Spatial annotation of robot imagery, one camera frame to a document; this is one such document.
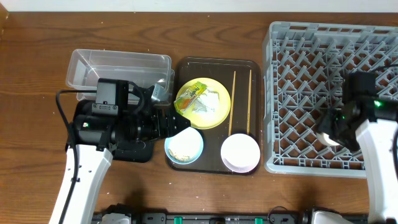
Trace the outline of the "grey dishwasher rack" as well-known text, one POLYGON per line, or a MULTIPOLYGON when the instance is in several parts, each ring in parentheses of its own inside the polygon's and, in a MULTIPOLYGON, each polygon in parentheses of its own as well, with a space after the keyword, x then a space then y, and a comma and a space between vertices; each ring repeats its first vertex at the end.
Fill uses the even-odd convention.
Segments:
POLYGON ((363 179, 363 157, 316 137, 318 118, 340 109, 344 76, 380 66, 376 89, 397 98, 397 28, 273 22, 262 44, 264 166, 274 174, 363 179))

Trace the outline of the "green yellow snack wrapper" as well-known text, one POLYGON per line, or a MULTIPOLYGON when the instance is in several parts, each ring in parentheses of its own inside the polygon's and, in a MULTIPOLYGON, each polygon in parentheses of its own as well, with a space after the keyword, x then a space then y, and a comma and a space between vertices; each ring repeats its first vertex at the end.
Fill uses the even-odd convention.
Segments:
POLYGON ((201 82, 195 82, 190 85, 174 101, 174 107, 179 114, 184 112, 195 102, 195 100, 207 89, 207 86, 201 82))

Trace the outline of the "yellow plate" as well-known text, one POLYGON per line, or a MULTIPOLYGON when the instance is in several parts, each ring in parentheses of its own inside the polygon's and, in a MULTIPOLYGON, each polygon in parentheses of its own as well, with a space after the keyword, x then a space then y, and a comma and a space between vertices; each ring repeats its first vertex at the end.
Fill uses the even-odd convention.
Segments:
POLYGON ((201 82, 207 86, 207 90, 216 91, 219 94, 219 107, 214 114, 196 114, 193 112, 195 102, 182 114, 191 122, 191 126, 197 129, 211 129, 221 124, 228 116, 231 107, 231 97, 226 87, 212 78, 194 78, 186 82, 177 92, 180 96, 190 85, 201 82))

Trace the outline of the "clear plastic bin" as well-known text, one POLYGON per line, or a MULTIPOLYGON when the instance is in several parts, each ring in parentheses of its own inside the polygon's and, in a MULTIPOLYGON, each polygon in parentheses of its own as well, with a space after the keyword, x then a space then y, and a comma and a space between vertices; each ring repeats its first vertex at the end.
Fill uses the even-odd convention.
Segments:
POLYGON ((68 66, 66 85, 76 90, 96 90, 100 78, 127 80, 141 88, 155 87, 156 106, 169 106, 173 97, 172 59, 168 55, 76 49, 68 66))

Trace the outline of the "pink bowl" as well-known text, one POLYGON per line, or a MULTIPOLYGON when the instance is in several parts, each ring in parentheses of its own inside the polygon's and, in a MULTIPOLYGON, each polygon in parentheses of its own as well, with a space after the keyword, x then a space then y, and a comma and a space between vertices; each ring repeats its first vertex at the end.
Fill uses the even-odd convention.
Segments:
POLYGON ((231 171, 247 173, 260 162, 261 151, 257 142, 247 134, 233 134, 221 145, 221 160, 231 171))

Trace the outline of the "white tissue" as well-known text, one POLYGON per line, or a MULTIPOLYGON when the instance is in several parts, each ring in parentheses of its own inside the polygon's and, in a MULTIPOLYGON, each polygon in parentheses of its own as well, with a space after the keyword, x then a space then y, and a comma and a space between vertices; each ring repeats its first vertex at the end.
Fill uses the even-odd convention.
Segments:
POLYGON ((193 112, 196 114, 214 114, 219 107, 219 94, 216 91, 205 90, 196 100, 193 112))

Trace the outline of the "white paper cup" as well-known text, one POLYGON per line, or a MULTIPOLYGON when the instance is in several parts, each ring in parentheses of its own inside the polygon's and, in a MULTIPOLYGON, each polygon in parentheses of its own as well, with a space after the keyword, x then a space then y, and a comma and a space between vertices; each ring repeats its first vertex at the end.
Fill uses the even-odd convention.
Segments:
POLYGON ((332 139, 330 139, 327 133, 316 133, 317 139, 326 146, 339 146, 340 144, 332 139))

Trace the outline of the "black plastic tray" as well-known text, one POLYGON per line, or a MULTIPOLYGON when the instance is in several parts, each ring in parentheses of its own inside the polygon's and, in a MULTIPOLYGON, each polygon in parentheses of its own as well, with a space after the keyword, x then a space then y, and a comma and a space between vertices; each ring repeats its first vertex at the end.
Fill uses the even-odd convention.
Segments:
POLYGON ((129 105, 120 116, 98 116, 92 113, 95 101, 83 100, 75 108, 69 127, 72 136, 69 146, 93 146, 95 151, 109 151, 117 161, 149 161, 157 140, 133 140, 133 109, 150 110, 154 108, 150 101, 140 100, 138 105, 129 105))

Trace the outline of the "dark brown serving tray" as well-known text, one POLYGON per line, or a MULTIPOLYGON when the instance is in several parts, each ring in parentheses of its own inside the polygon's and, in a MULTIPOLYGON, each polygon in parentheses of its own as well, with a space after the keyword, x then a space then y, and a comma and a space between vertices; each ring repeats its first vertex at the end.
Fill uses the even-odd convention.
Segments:
MULTIPOLYGON (((261 143, 261 69, 256 62, 250 60, 232 60, 220 58, 185 57, 177 67, 178 87, 194 78, 212 78, 223 84, 230 96, 233 86, 233 74, 236 71, 236 86, 234 94, 234 110, 232 134, 246 134, 248 110, 249 71, 252 70, 251 88, 251 121, 249 135, 261 143)), ((166 158, 170 168, 186 172, 202 172, 210 174, 235 173, 229 170, 221 160, 221 145, 228 137, 229 118, 226 118, 215 128, 201 130, 204 148, 201 156, 191 164, 180 165, 166 158)))

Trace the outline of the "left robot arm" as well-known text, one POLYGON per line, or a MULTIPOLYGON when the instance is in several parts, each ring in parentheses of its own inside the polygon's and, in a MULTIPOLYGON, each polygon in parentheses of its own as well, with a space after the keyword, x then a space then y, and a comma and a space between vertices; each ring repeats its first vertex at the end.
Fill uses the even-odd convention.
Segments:
POLYGON ((175 111, 169 111, 166 116, 158 113, 153 118, 155 120, 149 122, 150 131, 159 134, 143 140, 132 133, 136 128, 143 136, 143 128, 124 121, 119 122, 120 128, 99 118, 74 122, 88 131, 89 140, 83 140, 77 133, 68 135, 67 165, 50 223, 89 223, 113 160, 148 162, 155 141, 190 127, 190 121, 175 111))

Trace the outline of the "blue bowl with rice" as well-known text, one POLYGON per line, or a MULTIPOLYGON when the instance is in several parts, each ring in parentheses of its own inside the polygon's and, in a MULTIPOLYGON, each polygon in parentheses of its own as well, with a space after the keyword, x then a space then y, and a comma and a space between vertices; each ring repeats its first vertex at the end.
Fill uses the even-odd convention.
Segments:
POLYGON ((180 165, 191 164, 202 154, 204 147, 203 138, 199 131, 189 127, 177 135, 166 138, 164 149, 166 156, 174 163, 180 165))

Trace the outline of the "right wooden chopstick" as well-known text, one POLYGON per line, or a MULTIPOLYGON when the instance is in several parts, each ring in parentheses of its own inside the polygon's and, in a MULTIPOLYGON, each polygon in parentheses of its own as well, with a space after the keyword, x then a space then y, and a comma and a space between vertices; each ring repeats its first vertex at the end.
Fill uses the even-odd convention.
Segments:
POLYGON ((246 134, 250 133, 250 121, 251 121, 251 88, 252 88, 252 70, 249 71, 249 82, 248 82, 248 110, 247 110, 247 125, 246 134))

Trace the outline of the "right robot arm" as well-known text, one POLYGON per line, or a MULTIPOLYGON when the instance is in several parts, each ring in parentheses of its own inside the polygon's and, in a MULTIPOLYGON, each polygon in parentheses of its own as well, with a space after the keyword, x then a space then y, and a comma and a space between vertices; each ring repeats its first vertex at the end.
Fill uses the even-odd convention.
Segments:
POLYGON ((397 223, 397 102, 359 96, 317 123, 327 146, 362 153, 369 193, 368 223, 397 223))

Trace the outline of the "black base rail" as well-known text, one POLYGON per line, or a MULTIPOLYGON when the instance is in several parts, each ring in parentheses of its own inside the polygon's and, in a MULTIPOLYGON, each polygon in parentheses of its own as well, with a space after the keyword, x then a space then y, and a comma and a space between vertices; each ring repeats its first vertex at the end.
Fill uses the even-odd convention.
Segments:
POLYGON ((240 224, 240 223, 310 223, 312 211, 302 213, 288 211, 284 207, 275 207, 269 213, 169 213, 165 210, 153 210, 141 213, 132 208, 117 204, 111 205, 91 219, 92 224, 132 223, 132 224, 240 224))

